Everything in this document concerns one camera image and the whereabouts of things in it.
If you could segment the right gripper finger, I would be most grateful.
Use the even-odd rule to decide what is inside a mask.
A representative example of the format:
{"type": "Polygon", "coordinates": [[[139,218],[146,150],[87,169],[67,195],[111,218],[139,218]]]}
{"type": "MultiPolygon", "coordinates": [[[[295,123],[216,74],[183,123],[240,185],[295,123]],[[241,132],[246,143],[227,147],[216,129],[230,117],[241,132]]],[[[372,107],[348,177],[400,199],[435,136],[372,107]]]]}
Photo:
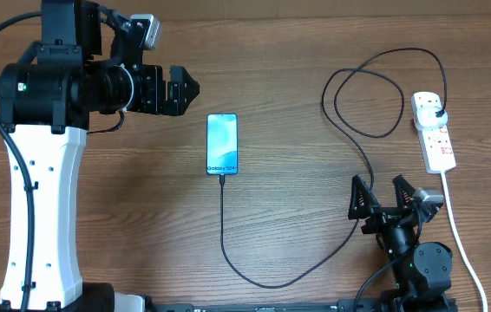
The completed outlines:
{"type": "Polygon", "coordinates": [[[392,179],[396,193],[396,204],[399,208],[410,205],[413,201],[413,195],[416,189],[403,177],[402,174],[392,179]]]}
{"type": "Polygon", "coordinates": [[[372,190],[359,175],[352,177],[348,219],[366,219],[381,208],[372,190]]]}

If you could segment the Samsung Galaxy smartphone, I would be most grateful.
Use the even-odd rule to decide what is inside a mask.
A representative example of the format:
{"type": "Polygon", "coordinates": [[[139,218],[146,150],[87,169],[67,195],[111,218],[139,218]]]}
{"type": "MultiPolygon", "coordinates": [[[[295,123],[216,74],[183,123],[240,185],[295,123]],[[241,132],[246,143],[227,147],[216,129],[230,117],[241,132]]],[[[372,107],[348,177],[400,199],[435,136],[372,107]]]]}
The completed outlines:
{"type": "Polygon", "coordinates": [[[239,172],[238,115],[209,114],[206,122],[206,173],[239,172]]]}

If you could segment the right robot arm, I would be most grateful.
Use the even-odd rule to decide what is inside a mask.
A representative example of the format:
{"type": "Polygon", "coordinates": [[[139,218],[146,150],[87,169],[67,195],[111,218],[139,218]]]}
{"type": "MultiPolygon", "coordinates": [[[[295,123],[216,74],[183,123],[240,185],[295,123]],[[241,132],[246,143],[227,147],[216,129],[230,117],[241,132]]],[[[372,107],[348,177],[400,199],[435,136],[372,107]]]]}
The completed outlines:
{"type": "Polygon", "coordinates": [[[359,176],[352,178],[348,218],[364,221],[362,233],[376,237],[389,262],[362,284],[353,300],[339,306],[347,311],[456,311],[455,300],[446,297],[451,287],[451,249],[440,242],[420,241],[422,226],[441,210],[444,196],[414,188],[401,175],[393,178],[393,185],[396,205],[385,207],[359,176]],[[388,270],[395,288],[364,300],[364,291],[388,270]]]}

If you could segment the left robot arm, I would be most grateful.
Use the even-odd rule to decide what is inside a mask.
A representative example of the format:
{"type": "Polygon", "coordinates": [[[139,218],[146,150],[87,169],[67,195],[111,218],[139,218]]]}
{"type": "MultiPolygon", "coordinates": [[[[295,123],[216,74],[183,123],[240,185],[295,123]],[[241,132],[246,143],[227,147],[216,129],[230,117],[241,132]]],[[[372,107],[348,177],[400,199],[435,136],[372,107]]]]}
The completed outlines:
{"type": "Polygon", "coordinates": [[[0,135],[10,164],[10,251],[0,311],[136,311],[150,297],[83,281],[77,184],[89,116],[179,116],[200,86],[181,66],[147,65],[160,21],[90,1],[45,1],[41,39],[0,74],[0,135]]]}

